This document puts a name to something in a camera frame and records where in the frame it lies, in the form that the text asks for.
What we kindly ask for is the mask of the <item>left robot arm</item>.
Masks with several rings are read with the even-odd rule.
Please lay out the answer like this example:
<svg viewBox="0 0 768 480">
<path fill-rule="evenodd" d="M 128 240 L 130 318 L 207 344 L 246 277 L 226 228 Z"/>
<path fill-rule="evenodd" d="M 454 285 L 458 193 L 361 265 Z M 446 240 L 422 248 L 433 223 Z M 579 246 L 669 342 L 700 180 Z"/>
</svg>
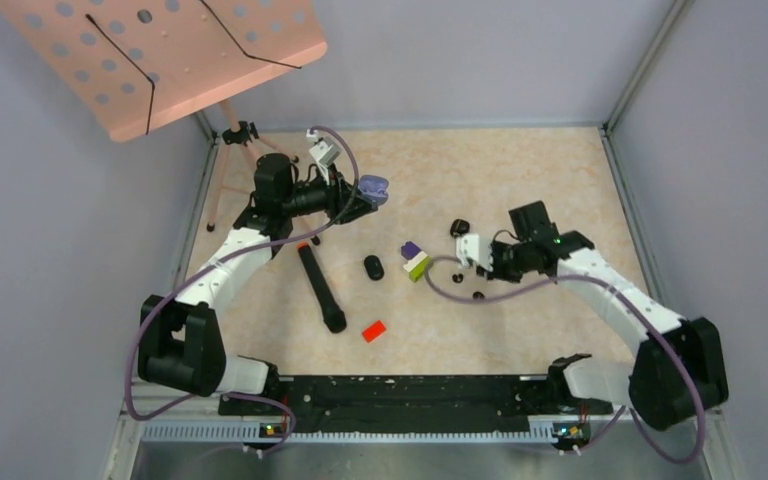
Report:
<svg viewBox="0 0 768 480">
<path fill-rule="evenodd" d="M 226 353 L 220 316 L 260 267 L 296 242 L 294 218 L 323 212 L 344 224 L 378 207 L 335 167 L 302 180 L 280 153 L 258 159 L 254 186 L 220 248 L 188 284 L 169 298 L 152 295 L 144 302 L 136 368 L 144 381 L 197 396 L 242 393 L 263 414 L 277 407 L 281 388 L 268 378 L 266 362 Z"/>
</svg>

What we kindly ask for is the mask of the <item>purple white green block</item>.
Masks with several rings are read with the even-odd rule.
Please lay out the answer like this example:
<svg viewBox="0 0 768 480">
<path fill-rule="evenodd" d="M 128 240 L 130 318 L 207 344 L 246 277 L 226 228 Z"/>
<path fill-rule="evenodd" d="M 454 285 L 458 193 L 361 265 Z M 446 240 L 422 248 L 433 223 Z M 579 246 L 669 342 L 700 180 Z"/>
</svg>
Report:
<svg viewBox="0 0 768 480">
<path fill-rule="evenodd" d="M 404 260 L 402 268 L 408 279 L 413 283 L 418 282 L 425 275 L 431 257 L 412 241 L 401 245 L 400 254 Z"/>
</svg>

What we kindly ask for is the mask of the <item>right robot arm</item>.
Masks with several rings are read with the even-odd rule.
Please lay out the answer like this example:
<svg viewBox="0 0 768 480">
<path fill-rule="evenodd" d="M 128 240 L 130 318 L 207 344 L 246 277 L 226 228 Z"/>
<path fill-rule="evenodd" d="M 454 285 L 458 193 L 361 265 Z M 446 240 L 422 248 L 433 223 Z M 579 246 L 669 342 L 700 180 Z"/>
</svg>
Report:
<svg viewBox="0 0 768 480">
<path fill-rule="evenodd" d="M 688 319 L 659 304 L 615 270 L 582 233 L 560 232 L 545 204 L 509 213 L 512 242 L 481 239 L 460 245 L 462 260 L 488 280 L 518 283 L 544 275 L 582 299 L 629 349 L 632 362 L 590 354 L 556 360 L 546 385 L 549 404 L 572 412 L 586 399 L 632 408 L 665 431 L 725 403 L 730 396 L 721 338 L 707 318 Z"/>
</svg>

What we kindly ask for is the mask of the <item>silver blue earbud case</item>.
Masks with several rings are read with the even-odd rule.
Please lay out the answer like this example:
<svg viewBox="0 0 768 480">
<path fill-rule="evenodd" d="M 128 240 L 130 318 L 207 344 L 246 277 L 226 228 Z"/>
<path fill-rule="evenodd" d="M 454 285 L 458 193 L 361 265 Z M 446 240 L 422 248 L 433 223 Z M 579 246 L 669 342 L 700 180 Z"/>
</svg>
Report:
<svg viewBox="0 0 768 480">
<path fill-rule="evenodd" d="M 382 206 L 388 201 L 389 186 L 388 179 L 370 174 L 362 175 L 358 183 L 360 193 L 377 206 Z"/>
</svg>

